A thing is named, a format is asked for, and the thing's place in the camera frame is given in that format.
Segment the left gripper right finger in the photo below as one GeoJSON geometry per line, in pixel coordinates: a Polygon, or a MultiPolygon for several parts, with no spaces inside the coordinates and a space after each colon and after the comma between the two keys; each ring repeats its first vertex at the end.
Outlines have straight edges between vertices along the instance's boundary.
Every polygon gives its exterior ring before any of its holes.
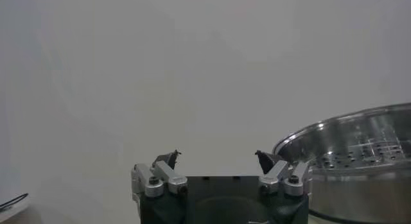
{"type": "Polygon", "coordinates": [[[312,194],[312,169],[307,162],[290,164],[281,156],[257,150],[263,174],[258,178],[258,186],[268,194],[283,190],[288,196],[312,194]]]}

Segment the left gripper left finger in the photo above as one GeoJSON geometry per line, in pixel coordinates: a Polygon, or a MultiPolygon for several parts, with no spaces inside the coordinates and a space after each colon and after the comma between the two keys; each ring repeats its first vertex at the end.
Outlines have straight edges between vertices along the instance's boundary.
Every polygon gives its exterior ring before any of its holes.
{"type": "Polygon", "coordinates": [[[184,196],[188,192],[188,178],[175,171],[178,150],[157,156],[149,166],[137,163],[131,169],[132,197],[144,195],[148,198],[158,198],[166,190],[169,193],[184,196]]]}

